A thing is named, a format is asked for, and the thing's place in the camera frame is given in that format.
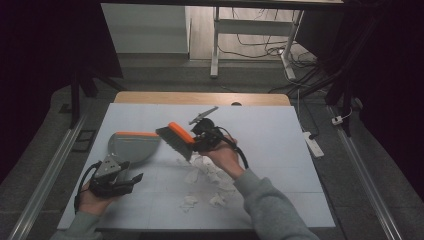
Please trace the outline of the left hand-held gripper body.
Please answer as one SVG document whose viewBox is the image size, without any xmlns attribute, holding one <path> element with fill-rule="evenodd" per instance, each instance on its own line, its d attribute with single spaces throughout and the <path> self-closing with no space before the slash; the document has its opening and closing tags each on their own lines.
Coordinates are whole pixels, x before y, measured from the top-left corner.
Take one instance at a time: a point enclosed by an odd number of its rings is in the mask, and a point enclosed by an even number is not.
<svg viewBox="0 0 424 240">
<path fill-rule="evenodd" d="M 125 179 L 128 169 L 121 170 L 119 163 L 126 162 L 115 155 L 107 155 L 90 179 L 90 191 L 100 198 L 123 196 L 132 192 L 133 185 Z"/>
</svg>

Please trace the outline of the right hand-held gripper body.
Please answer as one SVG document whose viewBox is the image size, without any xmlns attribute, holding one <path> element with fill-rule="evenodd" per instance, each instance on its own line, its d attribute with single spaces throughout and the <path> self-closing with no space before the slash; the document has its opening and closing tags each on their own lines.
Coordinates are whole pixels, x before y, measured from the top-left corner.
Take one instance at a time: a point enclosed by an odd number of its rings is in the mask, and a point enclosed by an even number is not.
<svg viewBox="0 0 424 240">
<path fill-rule="evenodd" d="M 217 109 L 218 106 L 214 106 L 213 108 L 203 113 L 199 113 L 192 121 L 189 122 L 190 125 L 194 125 L 194 127 L 192 128 L 192 132 L 193 129 L 199 129 L 202 131 L 201 137 L 196 138 L 195 136 L 194 140 L 195 143 L 200 141 L 206 142 L 208 145 L 207 151 L 214 149 L 221 142 L 221 138 L 223 137 L 222 132 L 214 124 L 214 122 L 211 119 L 207 118 L 207 115 L 211 114 Z"/>
</svg>

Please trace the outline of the orange hand brush grey bristles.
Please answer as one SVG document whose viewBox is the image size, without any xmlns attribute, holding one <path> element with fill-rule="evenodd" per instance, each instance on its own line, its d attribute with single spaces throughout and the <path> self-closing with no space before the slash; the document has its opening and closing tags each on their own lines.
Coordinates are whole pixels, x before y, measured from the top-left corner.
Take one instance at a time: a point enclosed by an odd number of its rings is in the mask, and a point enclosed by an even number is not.
<svg viewBox="0 0 424 240">
<path fill-rule="evenodd" d="M 191 159 L 194 138 L 179 124 L 170 122 L 166 127 L 158 128 L 155 132 L 186 161 Z"/>
</svg>

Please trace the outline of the grey dustpan with orange edge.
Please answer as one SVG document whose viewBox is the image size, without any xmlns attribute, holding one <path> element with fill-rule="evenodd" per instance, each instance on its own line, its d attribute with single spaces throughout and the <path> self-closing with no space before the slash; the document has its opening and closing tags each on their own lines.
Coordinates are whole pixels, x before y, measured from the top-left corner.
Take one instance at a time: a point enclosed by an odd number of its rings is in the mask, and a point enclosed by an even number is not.
<svg viewBox="0 0 424 240">
<path fill-rule="evenodd" d="M 115 132 L 108 141 L 107 156 L 119 165 L 126 163 L 126 168 L 122 167 L 114 181 L 126 181 L 129 168 L 151 157 L 160 141 L 161 138 L 152 132 Z"/>
</svg>

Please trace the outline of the pile of white paper scraps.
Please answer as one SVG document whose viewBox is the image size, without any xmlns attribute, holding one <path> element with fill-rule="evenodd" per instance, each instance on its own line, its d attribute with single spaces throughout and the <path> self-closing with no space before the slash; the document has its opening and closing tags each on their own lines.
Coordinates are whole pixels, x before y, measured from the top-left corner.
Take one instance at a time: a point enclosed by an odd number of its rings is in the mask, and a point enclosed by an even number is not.
<svg viewBox="0 0 424 240">
<path fill-rule="evenodd" d="M 209 157 L 193 154 L 189 160 L 176 159 L 178 167 L 185 171 L 181 182 L 186 190 L 175 208 L 189 213 L 201 205 L 222 211 L 237 195 L 234 180 Z"/>
</svg>

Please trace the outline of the person's right hand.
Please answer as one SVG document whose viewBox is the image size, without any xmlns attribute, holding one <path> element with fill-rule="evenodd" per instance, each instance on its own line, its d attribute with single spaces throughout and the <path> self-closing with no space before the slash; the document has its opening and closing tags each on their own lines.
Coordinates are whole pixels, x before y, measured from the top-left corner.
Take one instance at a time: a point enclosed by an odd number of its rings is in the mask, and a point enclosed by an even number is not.
<svg viewBox="0 0 424 240">
<path fill-rule="evenodd" d="M 244 169 L 239 164 L 237 152 L 226 141 L 221 141 L 210 151 L 200 152 L 200 155 L 210 158 L 217 167 L 226 172 L 233 180 L 244 173 Z"/>
</svg>

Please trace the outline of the person's left hand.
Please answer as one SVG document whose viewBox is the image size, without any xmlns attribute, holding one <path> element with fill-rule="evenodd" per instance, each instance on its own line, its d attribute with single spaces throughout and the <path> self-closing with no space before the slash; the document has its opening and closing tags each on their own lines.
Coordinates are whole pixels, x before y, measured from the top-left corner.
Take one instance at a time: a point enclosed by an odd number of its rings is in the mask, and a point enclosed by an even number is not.
<svg viewBox="0 0 424 240">
<path fill-rule="evenodd" d="M 89 213 L 96 216 L 101 216 L 108 206 L 116 200 L 113 198 L 100 198 L 95 196 L 89 189 L 90 183 L 83 185 L 79 196 L 78 210 L 80 212 Z"/>
</svg>

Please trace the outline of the wooden table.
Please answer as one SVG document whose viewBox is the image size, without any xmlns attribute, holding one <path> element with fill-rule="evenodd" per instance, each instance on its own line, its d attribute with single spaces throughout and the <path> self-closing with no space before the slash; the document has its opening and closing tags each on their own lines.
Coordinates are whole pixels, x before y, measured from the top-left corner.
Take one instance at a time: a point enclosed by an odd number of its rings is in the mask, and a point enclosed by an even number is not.
<svg viewBox="0 0 424 240">
<path fill-rule="evenodd" d="M 115 103 L 178 104 L 178 105 L 232 105 L 242 106 L 290 106 L 284 94 L 260 93 L 200 93 L 200 92 L 119 92 Z"/>
</svg>

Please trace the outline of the light blue board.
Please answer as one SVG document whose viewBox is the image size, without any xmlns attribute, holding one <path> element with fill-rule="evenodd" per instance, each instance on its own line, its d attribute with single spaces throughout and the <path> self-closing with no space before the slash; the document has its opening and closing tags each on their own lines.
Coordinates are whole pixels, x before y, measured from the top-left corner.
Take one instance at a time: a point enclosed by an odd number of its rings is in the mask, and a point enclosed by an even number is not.
<svg viewBox="0 0 424 240">
<path fill-rule="evenodd" d="M 170 122 L 183 128 L 199 113 L 238 141 L 250 169 L 267 177 L 296 207 L 309 227 L 334 224 L 312 158 L 291 106 L 219 106 L 123 104 L 109 106 L 87 158 L 103 159 L 107 143 L 118 131 L 152 132 Z M 132 193 L 108 207 L 98 225 L 101 230 L 196 231 L 242 230 L 251 226 L 239 192 L 229 190 L 221 206 L 211 204 L 219 192 L 206 174 L 195 171 L 168 144 L 161 143 L 146 162 L 133 167 L 130 176 L 142 181 Z"/>
</svg>

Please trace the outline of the black metal stand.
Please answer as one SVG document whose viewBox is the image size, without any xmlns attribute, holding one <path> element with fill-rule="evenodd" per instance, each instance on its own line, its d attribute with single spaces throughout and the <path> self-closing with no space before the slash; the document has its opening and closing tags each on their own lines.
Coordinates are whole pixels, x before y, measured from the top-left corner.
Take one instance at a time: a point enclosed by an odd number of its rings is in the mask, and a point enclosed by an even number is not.
<svg viewBox="0 0 424 240">
<path fill-rule="evenodd" d="M 77 70 L 71 81 L 71 124 L 70 129 L 73 129 L 80 119 L 80 93 L 82 89 L 86 97 L 96 97 L 98 94 L 97 86 L 94 83 L 95 79 L 107 84 L 118 92 L 126 91 L 126 88 L 111 77 L 106 76 L 94 67 L 84 67 Z"/>
<path fill-rule="evenodd" d="M 367 42 L 375 31 L 380 17 L 372 13 L 351 15 L 345 23 L 339 26 L 339 30 L 345 32 L 345 39 L 340 40 L 340 48 L 326 60 L 322 60 L 319 66 L 326 70 L 322 80 L 314 83 L 308 89 L 301 91 L 299 98 L 303 99 L 324 87 L 330 86 L 324 96 L 327 105 L 335 106 L 342 100 L 341 129 L 350 137 L 350 115 L 352 113 L 352 97 L 354 76 L 358 71 L 362 54 Z"/>
</svg>

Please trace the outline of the white power strip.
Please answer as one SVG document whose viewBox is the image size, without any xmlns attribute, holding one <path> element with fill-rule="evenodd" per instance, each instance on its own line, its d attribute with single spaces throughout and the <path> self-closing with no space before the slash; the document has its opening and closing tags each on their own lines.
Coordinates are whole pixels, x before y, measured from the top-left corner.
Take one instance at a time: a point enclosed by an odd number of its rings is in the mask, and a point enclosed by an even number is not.
<svg viewBox="0 0 424 240">
<path fill-rule="evenodd" d="M 312 134 L 310 132 L 304 132 L 303 136 L 304 136 L 305 142 L 306 142 L 309 150 L 312 152 L 312 155 L 314 157 L 323 157 L 324 152 L 322 151 L 322 149 L 318 145 L 317 141 L 315 139 L 311 138 Z"/>
</svg>

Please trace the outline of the dark curtain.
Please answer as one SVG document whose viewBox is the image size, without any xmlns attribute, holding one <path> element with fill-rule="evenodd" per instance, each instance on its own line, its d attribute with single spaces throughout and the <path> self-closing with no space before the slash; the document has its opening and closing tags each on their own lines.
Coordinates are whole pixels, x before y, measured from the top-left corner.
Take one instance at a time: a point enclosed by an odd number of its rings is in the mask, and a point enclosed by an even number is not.
<svg viewBox="0 0 424 240">
<path fill-rule="evenodd" d="M 0 183 L 76 76 L 122 76 L 102 0 L 0 0 Z"/>
<path fill-rule="evenodd" d="M 333 74 L 377 20 L 347 76 L 365 127 L 424 199 L 424 0 L 342 1 L 305 11 L 296 41 Z"/>
</svg>

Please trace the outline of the aluminium rail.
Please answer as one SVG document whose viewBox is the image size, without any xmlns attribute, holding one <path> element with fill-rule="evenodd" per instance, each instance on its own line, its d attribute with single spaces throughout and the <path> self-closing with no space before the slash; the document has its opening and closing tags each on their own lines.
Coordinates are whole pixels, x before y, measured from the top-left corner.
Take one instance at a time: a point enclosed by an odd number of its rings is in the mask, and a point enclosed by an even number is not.
<svg viewBox="0 0 424 240">
<path fill-rule="evenodd" d="M 28 237 L 86 119 L 87 114 L 82 113 L 74 127 L 66 131 L 7 240 L 26 240 Z"/>
<path fill-rule="evenodd" d="M 358 178 L 363 186 L 370 204 L 380 222 L 387 240 L 403 240 L 402 234 L 380 192 L 378 191 L 371 174 L 369 173 L 362 156 L 360 155 L 352 137 L 349 137 L 342 124 L 333 125 L 343 143 L 343 146 L 352 162 Z"/>
</svg>

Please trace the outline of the white desk frame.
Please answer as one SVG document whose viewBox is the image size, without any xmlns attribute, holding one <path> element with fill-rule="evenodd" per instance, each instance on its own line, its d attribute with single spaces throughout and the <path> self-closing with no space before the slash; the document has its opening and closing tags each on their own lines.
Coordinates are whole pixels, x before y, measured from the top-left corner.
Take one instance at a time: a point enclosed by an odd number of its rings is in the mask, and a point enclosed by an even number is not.
<svg viewBox="0 0 424 240">
<path fill-rule="evenodd" d="M 242 34 L 242 35 L 268 35 L 282 36 L 287 38 L 287 44 L 283 50 L 279 50 L 281 62 L 284 67 L 286 78 L 295 80 L 296 76 L 289 61 L 291 47 L 295 40 L 298 27 L 303 15 L 302 10 L 294 10 L 294 16 L 290 22 L 279 21 L 256 21 L 256 20 L 236 20 L 220 18 L 220 8 L 215 7 L 213 11 L 213 49 L 211 57 L 210 77 L 218 77 L 218 42 L 220 34 Z"/>
</svg>

